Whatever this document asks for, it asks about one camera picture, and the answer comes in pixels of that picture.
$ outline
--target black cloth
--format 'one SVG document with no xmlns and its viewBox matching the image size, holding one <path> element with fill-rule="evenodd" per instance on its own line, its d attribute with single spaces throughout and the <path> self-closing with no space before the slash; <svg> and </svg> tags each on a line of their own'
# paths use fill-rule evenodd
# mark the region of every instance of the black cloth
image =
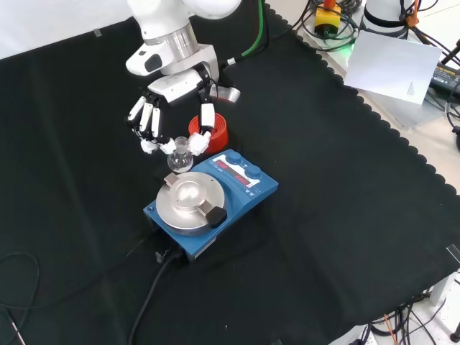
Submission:
<svg viewBox="0 0 460 345">
<path fill-rule="evenodd" d="M 272 33 L 286 24 L 270 12 Z M 221 58 L 254 32 L 247 4 L 194 19 Z M 0 62 L 0 256 L 40 260 L 36 304 L 85 285 L 151 231 L 166 159 L 145 155 L 123 119 L 151 80 L 124 67 L 133 19 Z M 378 114 L 293 35 L 227 70 L 238 104 L 216 104 L 242 154 L 278 191 L 198 260 L 161 279 L 138 344 L 327 344 L 456 269 L 460 201 Z M 187 134 L 189 99 L 166 126 Z M 27 344 L 125 344 L 164 249 L 156 233 L 74 298 L 34 310 Z M 32 263 L 0 266 L 0 300 L 24 305 Z M 13 312 L 16 320 L 21 313 Z M 1 339 L 11 333 L 0 318 Z"/>
</svg>

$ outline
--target yellow device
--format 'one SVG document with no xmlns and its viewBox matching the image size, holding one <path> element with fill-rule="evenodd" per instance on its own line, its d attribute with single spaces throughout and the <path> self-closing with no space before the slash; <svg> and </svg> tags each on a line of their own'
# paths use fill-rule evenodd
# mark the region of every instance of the yellow device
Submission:
<svg viewBox="0 0 460 345">
<path fill-rule="evenodd" d="M 335 5 L 333 8 L 334 11 L 341 11 L 339 5 Z M 339 32 L 340 25 L 340 15 L 332 11 L 326 11 L 325 9 L 318 8 L 316 10 L 316 23 L 315 23 L 315 33 L 324 36 L 334 35 Z"/>
</svg>

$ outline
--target white sheet of paper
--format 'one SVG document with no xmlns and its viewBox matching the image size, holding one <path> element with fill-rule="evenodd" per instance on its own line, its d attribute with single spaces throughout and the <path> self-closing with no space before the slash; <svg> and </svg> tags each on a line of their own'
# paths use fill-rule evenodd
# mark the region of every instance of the white sheet of paper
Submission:
<svg viewBox="0 0 460 345">
<path fill-rule="evenodd" d="M 441 48 L 361 31 L 345 85 L 422 104 Z"/>
</svg>

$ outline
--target digital display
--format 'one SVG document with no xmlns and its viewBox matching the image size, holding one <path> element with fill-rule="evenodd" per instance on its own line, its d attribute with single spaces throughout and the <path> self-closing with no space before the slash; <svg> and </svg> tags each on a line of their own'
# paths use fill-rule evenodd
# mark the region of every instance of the digital display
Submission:
<svg viewBox="0 0 460 345">
<path fill-rule="evenodd" d="M 240 183 L 243 185 L 250 185 L 251 182 L 249 182 L 246 178 L 241 176 L 239 173 L 237 173 L 235 170 L 233 170 L 231 167 L 229 167 L 227 164 L 222 162 L 221 160 L 217 160 L 216 164 L 218 165 L 219 168 L 227 171 L 228 174 L 236 178 Z"/>
</svg>

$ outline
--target orange cable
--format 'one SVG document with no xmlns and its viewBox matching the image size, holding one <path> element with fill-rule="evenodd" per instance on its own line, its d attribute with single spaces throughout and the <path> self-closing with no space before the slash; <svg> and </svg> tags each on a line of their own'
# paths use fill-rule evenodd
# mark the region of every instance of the orange cable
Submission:
<svg viewBox="0 0 460 345">
<path fill-rule="evenodd" d="M 418 0 L 414 0 L 414 13 L 405 19 L 409 27 L 414 27 L 420 22 L 417 18 L 417 13 L 418 13 Z"/>
<path fill-rule="evenodd" d="M 395 345 L 398 345 L 397 340 L 395 338 L 395 335 L 393 334 L 393 330 L 391 329 L 390 322 L 388 321 L 387 314 L 383 314 L 383 317 L 385 318 L 385 322 L 387 323 L 388 330 L 390 331 L 391 337 L 393 338 L 393 341 L 395 342 Z"/>
</svg>

